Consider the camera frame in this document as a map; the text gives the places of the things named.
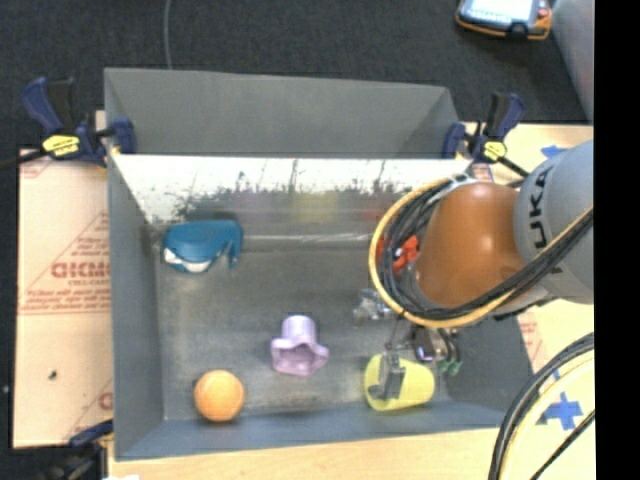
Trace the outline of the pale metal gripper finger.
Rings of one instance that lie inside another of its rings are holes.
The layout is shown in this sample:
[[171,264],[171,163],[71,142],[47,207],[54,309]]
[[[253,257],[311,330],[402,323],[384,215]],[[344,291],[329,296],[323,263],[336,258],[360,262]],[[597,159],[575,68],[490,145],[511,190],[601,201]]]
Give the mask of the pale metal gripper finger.
[[370,361],[373,380],[370,384],[370,396],[374,400],[398,399],[406,368],[401,365],[397,353],[383,353],[373,357]]

